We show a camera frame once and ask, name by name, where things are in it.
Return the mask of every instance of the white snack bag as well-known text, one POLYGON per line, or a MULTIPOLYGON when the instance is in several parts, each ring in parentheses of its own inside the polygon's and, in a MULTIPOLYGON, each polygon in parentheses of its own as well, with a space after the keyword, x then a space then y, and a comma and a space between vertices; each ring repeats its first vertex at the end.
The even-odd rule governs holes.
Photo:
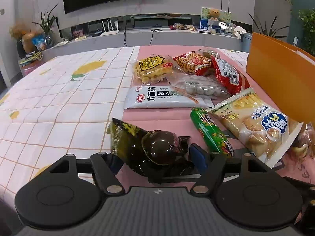
POLYGON ((178 95, 171 86, 131 87, 127 93, 124 109, 128 108, 213 108, 211 99, 193 99, 178 95))

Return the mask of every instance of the snack package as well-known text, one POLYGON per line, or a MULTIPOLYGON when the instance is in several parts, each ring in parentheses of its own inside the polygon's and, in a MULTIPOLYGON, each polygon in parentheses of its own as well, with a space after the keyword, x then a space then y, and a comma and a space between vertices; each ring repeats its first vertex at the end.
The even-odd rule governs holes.
POLYGON ((162 81, 171 72, 182 73, 183 70, 170 56, 152 54, 150 57, 133 63, 136 78, 142 85, 151 85, 162 81))
POLYGON ((286 153, 302 127, 264 103, 252 88, 207 111, 270 168, 286 153))
POLYGON ((234 156, 234 150, 222 131, 202 108, 194 108, 190 118, 202 135, 210 152, 226 154, 229 158, 234 156))
POLYGON ((41 34, 33 37, 32 38, 32 43, 36 46, 36 48, 39 51, 46 50, 46 43, 45 43, 45 40, 44 40, 44 38, 43 38, 43 36, 41 34))
POLYGON ((193 25, 185 25, 186 26, 186 30, 190 30, 190 31, 195 31, 196 32, 196 28, 193 25))
POLYGON ((123 108, 214 107, 211 99, 179 95, 171 86, 138 86, 129 89, 123 108))
POLYGON ((186 30, 187 29, 187 27, 185 25, 181 24, 181 23, 175 23, 174 27, 176 29, 179 29, 179 30, 186 30))
POLYGON ((115 118, 107 134, 111 135, 111 153, 136 173, 147 176, 151 183, 161 183, 163 177, 187 175, 194 169, 184 157, 188 153, 188 136, 145 131, 115 118))
POLYGON ((250 87, 245 76, 225 60, 212 57, 212 65, 217 80, 227 88, 231 95, 250 87))
POLYGON ((166 79, 178 93, 194 98, 224 100, 230 96, 226 88, 219 84, 214 76, 171 73, 166 79))
POLYGON ((303 124, 300 133, 288 150, 288 154, 296 163, 302 163, 309 155, 315 156, 315 130, 311 123, 303 124))
POLYGON ((173 59, 188 75, 206 76, 214 73, 211 59, 196 51, 187 52, 173 59))
POLYGON ((211 49, 200 49, 196 52, 199 55, 205 56, 207 58, 211 59, 211 56, 214 56, 217 59, 221 59, 220 54, 218 52, 215 52, 211 49))

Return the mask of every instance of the green sausage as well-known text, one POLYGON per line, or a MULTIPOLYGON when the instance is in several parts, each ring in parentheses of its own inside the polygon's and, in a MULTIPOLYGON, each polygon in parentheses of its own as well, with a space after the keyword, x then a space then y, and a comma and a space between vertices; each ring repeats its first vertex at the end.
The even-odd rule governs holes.
POLYGON ((234 156, 232 145, 204 109, 194 108, 190 113, 190 118, 203 136, 210 152, 224 153, 229 157, 234 156))

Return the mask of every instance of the pink tablecloth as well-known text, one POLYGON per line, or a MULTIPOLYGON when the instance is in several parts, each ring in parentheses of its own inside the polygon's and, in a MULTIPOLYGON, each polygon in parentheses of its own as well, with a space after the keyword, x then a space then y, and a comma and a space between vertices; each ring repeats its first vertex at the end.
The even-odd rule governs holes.
MULTIPOLYGON (((172 57, 179 56, 189 51, 199 50, 203 47, 196 46, 143 46, 140 48, 138 59, 143 59, 154 54, 165 54, 172 57)), ((222 59, 225 59, 231 65, 233 65, 238 70, 242 71, 245 77, 247 78, 251 87, 254 88, 256 93, 264 100, 266 103, 272 107, 278 109, 276 104, 271 100, 271 98, 263 91, 263 89, 242 69, 237 63, 231 58, 227 57, 225 54, 220 52, 222 59)), ((197 143, 202 148, 207 149, 204 140, 196 130, 195 126, 190 119, 191 109, 129 109, 125 110, 123 114, 123 120, 138 127, 141 127, 145 130, 167 130, 176 133, 178 136, 191 136, 191 142, 197 143)), ((225 130, 224 126, 219 123, 218 126, 225 130)), ((233 146, 236 145, 240 148, 242 144, 234 139, 229 139, 235 141, 231 143, 233 146)), ((308 158, 301 165, 296 165, 292 162, 287 155, 283 157, 285 167, 278 171, 281 176, 289 176, 298 180, 303 180, 305 182, 311 183, 315 179, 315 169, 314 160, 308 158)), ((122 170, 117 175, 118 179, 122 182, 125 189, 128 189, 130 185, 137 186, 149 186, 147 179, 137 175, 127 166, 124 166, 122 170)), ((191 187, 192 184, 185 183, 187 187, 191 187)))

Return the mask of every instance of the black circular pad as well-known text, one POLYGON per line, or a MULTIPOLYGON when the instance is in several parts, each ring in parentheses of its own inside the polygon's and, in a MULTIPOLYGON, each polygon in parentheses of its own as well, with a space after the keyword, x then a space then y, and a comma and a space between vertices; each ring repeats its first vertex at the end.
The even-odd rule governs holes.
POLYGON ((299 191, 280 176, 269 173, 250 173, 223 183, 215 201, 227 218, 255 229, 288 225, 302 208, 299 191))
POLYGON ((101 202, 93 184, 63 173, 39 175, 15 197, 24 224, 38 229, 61 229, 90 218, 101 202))

